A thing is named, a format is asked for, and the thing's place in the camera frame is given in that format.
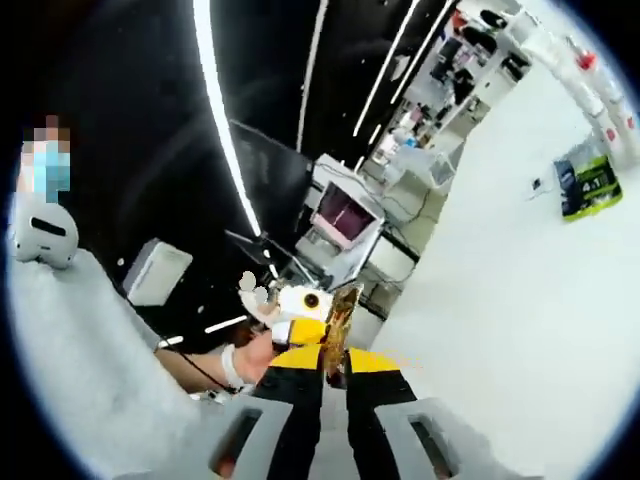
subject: wristband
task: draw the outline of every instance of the wristband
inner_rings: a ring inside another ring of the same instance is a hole
[[[233,352],[236,347],[233,344],[227,345],[224,347],[222,351],[222,355],[220,356],[220,360],[222,363],[222,370],[224,371],[224,376],[227,377],[227,382],[231,388],[235,388],[236,390],[241,389],[247,383],[238,375],[236,371],[236,367],[233,366]]]

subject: ceiling light strip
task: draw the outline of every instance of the ceiling light strip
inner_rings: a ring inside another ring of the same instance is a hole
[[[233,178],[233,183],[240,197],[240,203],[244,209],[247,220],[251,225],[253,234],[258,237],[262,233],[258,218],[253,210],[253,206],[247,196],[247,191],[242,181],[240,164],[236,149],[231,139],[229,121],[222,102],[222,91],[218,80],[218,67],[213,46],[213,34],[211,30],[211,5],[209,0],[193,0],[193,20],[196,28],[196,39],[198,42],[198,52],[200,54],[200,64],[209,97],[209,104],[213,118],[218,129],[220,144],[227,160],[227,165]]]
[[[232,318],[231,320],[226,320],[224,322],[216,323],[215,325],[211,325],[210,327],[205,328],[204,333],[217,332],[218,330],[222,330],[223,328],[229,327],[231,325],[235,325],[236,323],[243,322],[247,318],[249,317],[247,317],[246,315],[241,315],[239,317]]]
[[[178,335],[177,337],[167,338],[166,340],[161,340],[158,342],[158,348],[166,348],[169,345],[176,345],[178,343],[182,343],[184,341],[184,337]]]
[[[393,39],[393,43],[391,44],[391,48],[389,49],[389,53],[387,53],[387,57],[384,59],[384,63],[382,64],[382,68],[380,69],[380,72],[378,73],[378,77],[376,78],[376,81],[374,82],[373,87],[371,88],[371,92],[369,93],[369,96],[367,97],[367,101],[364,104],[364,108],[362,109],[362,112],[360,113],[360,118],[358,118],[358,122],[356,123],[356,127],[353,129],[353,136],[354,137],[358,136],[358,132],[360,131],[360,127],[362,126],[362,122],[364,121],[364,117],[367,115],[367,112],[369,111],[369,107],[371,106],[371,102],[373,101],[373,97],[375,96],[376,92],[378,91],[378,87],[380,87],[380,82],[382,82],[382,77],[384,77],[384,72],[386,72],[387,67],[389,66],[389,62],[391,61],[391,58],[393,57],[393,53],[395,52],[396,47],[398,46],[398,43],[400,42],[400,38],[402,37],[402,34],[404,33],[405,28],[407,28],[407,24],[409,23],[409,20],[411,19],[411,15],[413,15],[413,11],[418,6],[418,3],[420,3],[420,0],[413,0],[411,2],[411,6],[409,7],[409,10],[407,11],[407,14],[405,15],[404,20],[402,20],[402,24],[400,25],[400,28],[398,29],[398,33],[396,33],[396,38]]]
[[[413,71],[414,68],[416,68],[418,60],[420,60],[420,58],[422,57],[422,53],[424,52],[424,49],[427,48],[427,44],[429,43],[429,41],[431,40],[433,35],[436,33],[436,30],[438,29],[438,25],[440,25],[440,22],[442,21],[442,18],[447,14],[447,12],[449,11],[449,8],[455,2],[456,2],[456,0],[447,0],[447,3],[445,3],[444,7],[442,8],[440,13],[436,17],[436,21],[433,23],[433,26],[431,27],[431,30],[429,30],[429,33],[427,34],[427,36],[424,39],[424,42],[422,42],[422,45],[420,45],[420,50],[418,50],[418,53],[413,58],[413,61],[411,62],[411,65],[409,66],[409,68],[405,72],[404,78],[400,82],[400,85],[398,85],[398,89],[396,90],[396,93],[393,95],[393,98],[391,99],[391,102],[390,102],[391,104],[396,103],[396,100],[398,99],[398,95],[400,95],[400,92],[402,91],[402,88],[404,87],[405,83],[407,83],[407,80],[409,79],[409,76],[411,75],[411,72]]]
[[[327,13],[329,0],[320,0],[320,7],[316,15],[316,25],[311,37],[311,46],[309,47],[309,57],[307,58],[307,69],[304,74],[304,85],[302,86],[302,103],[300,105],[300,115],[298,117],[298,138],[296,140],[296,150],[302,150],[302,136],[304,134],[304,120],[307,113],[307,102],[309,101],[309,88],[311,87],[311,79],[313,78],[313,67],[316,63],[316,55],[318,53],[318,45],[320,44],[320,34],[322,33],[322,25],[324,17]]]
[[[378,124],[376,129],[373,131],[373,135],[371,135],[371,138],[369,139],[369,145],[371,145],[373,143],[373,141],[376,139],[376,137],[378,136],[378,132],[380,132],[380,128],[381,127],[382,127],[382,125]]]
[[[356,168],[353,169],[354,173],[358,173],[358,170],[360,170],[360,167],[362,166],[363,162],[364,162],[364,155],[358,159],[358,163],[356,163]]]

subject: yellow object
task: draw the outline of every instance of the yellow object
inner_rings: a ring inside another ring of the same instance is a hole
[[[325,336],[327,324],[312,318],[296,318],[291,323],[289,343],[294,345],[312,345],[320,343]]]
[[[300,368],[303,370],[316,370],[318,357],[322,345],[309,345],[307,347],[294,348],[278,355],[272,362],[272,367]]]
[[[352,373],[391,372],[400,370],[400,367],[395,361],[379,353],[367,352],[359,348],[350,348],[349,357],[351,359]]]

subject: human arm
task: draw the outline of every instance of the human arm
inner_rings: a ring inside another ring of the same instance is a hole
[[[198,371],[179,353],[158,349],[155,355],[162,366],[187,393],[219,390],[219,385],[215,385],[211,379]],[[274,356],[271,332],[267,331],[233,352],[233,366],[242,380],[255,384],[262,378]],[[221,355],[214,353],[188,354],[186,357],[214,380],[225,387],[229,386],[222,368]]]

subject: desk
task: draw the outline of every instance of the desk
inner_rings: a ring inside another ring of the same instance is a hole
[[[534,65],[469,135],[438,228],[373,344],[419,362],[403,369],[418,396],[439,397],[501,462],[546,480],[580,476],[640,385],[640,169],[620,176],[619,204],[571,224],[555,193],[525,199],[588,132]]]

